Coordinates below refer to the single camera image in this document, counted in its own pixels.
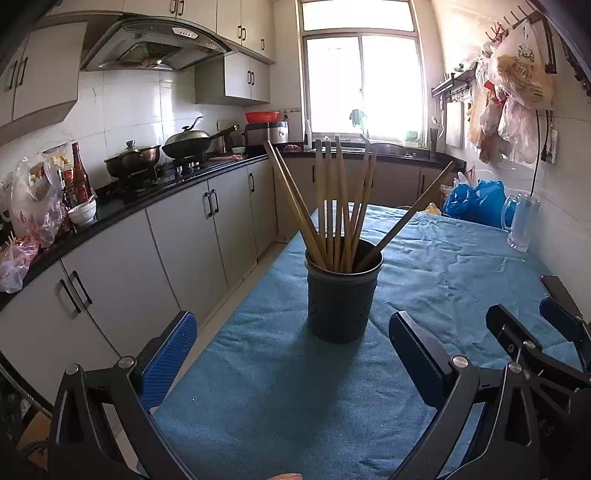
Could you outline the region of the person left hand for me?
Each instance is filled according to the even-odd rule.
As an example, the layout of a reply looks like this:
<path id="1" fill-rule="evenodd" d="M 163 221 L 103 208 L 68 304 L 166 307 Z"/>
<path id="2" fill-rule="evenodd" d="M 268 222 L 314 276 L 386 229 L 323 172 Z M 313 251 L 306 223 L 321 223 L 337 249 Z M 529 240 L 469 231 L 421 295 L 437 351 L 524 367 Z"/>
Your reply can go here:
<path id="1" fill-rule="evenodd" d="M 288 473 L 281 473 L 278 475 L 274 475 L 273 477 L 268 478 L 267 480 L 303 480 L 304 477 L 301 473 L 296 472 L 288 472 Z"/>

